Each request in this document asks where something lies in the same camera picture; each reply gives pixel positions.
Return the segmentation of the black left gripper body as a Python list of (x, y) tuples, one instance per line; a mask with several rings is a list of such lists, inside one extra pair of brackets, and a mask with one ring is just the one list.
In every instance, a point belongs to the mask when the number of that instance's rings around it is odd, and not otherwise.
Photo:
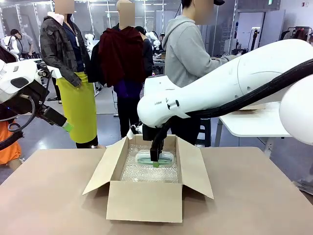
[(39, 110), (36, 112), (36, 117), (45, 120), (50, 125), (57, 126), (64, 126), (67, 121), (65, 116), (46, 105), (43, 105), (41, 108), (39, 108)]

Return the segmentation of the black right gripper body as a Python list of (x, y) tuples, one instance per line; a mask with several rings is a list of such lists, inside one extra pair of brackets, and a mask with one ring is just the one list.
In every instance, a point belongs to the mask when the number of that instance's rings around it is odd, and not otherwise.
[(164, 124), (160, 128), (149, 127), (145, 124), (142, 126), (142, 135), (144, 141), (152, 141), (152, 148), (163, 148), (164, 139), (167, 137), (169, 126)]

